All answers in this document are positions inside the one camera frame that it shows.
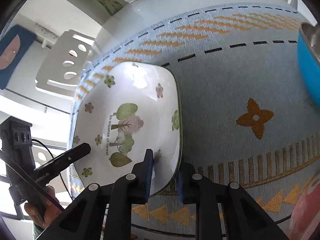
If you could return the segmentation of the white chair left side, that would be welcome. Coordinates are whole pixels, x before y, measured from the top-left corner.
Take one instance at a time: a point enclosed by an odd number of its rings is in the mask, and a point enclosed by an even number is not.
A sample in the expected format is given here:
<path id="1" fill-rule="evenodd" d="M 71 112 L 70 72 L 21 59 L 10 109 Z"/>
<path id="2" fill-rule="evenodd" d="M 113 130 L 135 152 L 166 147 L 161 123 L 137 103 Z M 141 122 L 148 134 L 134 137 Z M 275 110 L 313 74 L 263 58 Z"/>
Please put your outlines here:
<path id="1" fill-rule="evenodd" d="M 53 45 L 39 68 L 35 89 L 72 100 L 95 38 L 72 29 Z"/>

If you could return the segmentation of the blue steel bowl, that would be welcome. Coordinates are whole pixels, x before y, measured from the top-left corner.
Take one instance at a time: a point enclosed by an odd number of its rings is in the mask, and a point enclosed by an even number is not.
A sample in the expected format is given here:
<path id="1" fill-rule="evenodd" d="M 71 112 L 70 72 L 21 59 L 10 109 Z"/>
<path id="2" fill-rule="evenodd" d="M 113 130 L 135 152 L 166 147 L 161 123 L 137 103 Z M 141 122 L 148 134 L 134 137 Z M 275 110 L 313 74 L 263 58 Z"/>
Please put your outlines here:
<path id="1" fill-rule="evenodd" d="M 297 60 L 300 73 L 314 103 L 319 107 L 320 68 L 319 68 L 319 24 L 302 22 L 297 42 Z"/>

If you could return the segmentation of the pink cartoon plate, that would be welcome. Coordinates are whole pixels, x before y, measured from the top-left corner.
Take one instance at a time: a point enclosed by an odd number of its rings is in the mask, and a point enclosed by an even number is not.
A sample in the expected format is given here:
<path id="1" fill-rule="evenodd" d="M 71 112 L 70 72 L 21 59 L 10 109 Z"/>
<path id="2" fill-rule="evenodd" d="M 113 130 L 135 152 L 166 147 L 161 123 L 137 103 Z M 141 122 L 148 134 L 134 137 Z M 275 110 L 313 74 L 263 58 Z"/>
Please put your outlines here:
<path id="1" fill-rule="evenodd" d="M 300 196 L 290 219 L 289 239 L 310 239 L 319 225 L 319 174 Z"/>

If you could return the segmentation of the white floral plate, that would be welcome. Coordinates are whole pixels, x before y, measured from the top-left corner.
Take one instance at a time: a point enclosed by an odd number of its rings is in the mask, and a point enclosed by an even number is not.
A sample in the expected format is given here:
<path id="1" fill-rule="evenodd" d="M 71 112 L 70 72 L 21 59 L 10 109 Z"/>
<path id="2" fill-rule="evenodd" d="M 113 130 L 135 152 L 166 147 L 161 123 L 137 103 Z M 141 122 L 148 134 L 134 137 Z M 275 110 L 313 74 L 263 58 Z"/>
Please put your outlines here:
<path id="1" fill-rule="evenodd" d="M 153 151 L 150 194 L 166 189 L 181 159 L 180 98 L 170 70 L 122 62 L 99 79 L 76 108 L 72 145 L 91 152 L 74 163 L 84 186 L 112 184 Z"/>

